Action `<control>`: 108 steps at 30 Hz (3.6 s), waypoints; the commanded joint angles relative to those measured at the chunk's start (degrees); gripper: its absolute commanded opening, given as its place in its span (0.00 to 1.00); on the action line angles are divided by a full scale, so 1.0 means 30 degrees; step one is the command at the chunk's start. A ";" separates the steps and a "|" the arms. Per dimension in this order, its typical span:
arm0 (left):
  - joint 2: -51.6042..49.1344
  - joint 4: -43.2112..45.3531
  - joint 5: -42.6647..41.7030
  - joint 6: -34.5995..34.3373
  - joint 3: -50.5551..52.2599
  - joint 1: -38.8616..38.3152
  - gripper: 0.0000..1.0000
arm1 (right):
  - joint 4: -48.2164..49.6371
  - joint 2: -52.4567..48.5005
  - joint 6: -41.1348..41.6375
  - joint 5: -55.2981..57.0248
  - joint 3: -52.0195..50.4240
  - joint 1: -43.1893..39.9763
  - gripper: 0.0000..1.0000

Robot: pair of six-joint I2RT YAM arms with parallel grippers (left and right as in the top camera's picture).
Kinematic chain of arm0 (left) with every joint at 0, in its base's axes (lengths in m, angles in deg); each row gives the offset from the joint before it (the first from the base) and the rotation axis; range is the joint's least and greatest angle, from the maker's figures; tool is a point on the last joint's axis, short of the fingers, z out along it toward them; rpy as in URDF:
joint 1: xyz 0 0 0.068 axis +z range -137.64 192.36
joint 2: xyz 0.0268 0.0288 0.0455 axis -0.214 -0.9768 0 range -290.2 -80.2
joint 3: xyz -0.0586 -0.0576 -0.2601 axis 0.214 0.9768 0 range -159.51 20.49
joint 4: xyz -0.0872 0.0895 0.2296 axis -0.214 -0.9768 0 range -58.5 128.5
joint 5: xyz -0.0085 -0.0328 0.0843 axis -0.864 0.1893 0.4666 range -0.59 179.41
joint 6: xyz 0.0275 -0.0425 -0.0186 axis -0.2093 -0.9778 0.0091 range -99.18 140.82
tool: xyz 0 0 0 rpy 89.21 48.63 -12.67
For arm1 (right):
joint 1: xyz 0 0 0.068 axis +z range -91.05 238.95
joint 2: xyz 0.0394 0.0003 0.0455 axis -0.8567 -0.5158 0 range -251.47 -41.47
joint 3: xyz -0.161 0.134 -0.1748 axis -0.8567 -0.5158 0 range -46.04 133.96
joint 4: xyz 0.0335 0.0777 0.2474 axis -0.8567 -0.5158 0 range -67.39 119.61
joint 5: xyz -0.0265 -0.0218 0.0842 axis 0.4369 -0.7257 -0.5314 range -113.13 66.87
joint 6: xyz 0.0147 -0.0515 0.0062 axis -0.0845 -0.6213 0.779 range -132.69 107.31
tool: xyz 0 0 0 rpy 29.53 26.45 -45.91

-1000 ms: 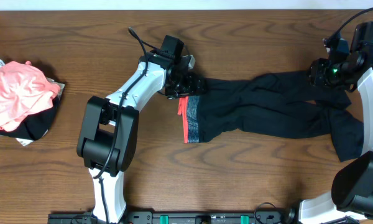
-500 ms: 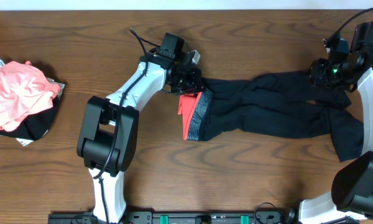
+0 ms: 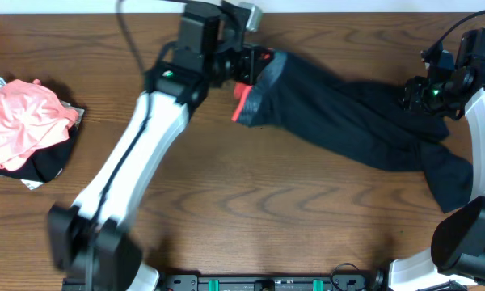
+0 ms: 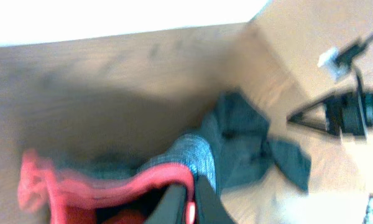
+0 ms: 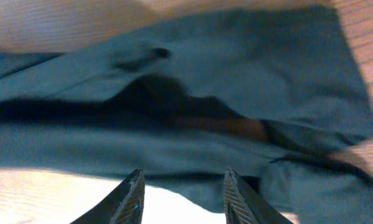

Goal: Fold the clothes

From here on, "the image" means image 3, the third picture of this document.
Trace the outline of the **black leggings red waistband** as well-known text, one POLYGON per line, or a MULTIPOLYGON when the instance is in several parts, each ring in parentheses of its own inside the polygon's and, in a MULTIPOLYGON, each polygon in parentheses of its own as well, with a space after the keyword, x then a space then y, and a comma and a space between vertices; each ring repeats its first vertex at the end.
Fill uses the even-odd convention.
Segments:
POLYGON ((440 117, 403 111, 399 86, 345 82, 295 55, 277 51, 254 85, 239 83, 232 120, 247 127, 272 125, 384 171, 421 171, 442 212, 465 206, 473 166, 450 152, 440 117))

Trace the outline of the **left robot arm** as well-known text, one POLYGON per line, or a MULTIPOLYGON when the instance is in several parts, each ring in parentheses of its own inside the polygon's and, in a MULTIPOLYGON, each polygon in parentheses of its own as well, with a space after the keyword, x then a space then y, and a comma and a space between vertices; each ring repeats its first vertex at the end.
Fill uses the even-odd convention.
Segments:
POLYGON ((233 80, 247 85, 272 60, 248 44, 262 18, 248 2, 188 1, 175 41, 143 70, 144 88, 129 124, 99 173, 69 207, 48 211, 48 237, 65 290, 154 290, 158 271, 129 237, 158 165, 187 128, 210 89, 233 80))

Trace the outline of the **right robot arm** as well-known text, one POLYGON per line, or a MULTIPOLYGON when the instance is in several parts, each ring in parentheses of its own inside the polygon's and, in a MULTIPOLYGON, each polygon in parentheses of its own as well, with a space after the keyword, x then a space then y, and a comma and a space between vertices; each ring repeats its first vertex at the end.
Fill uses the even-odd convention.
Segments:
POLYGON ((467 119, 474 178, 470 201, 436 228, 432 245, 377 271, 369 290, 465 290, 485 286, 485 28, 468 31, 456 57, 436 42, 421 54, 427 77, 406 83, 410 113, 467 119))

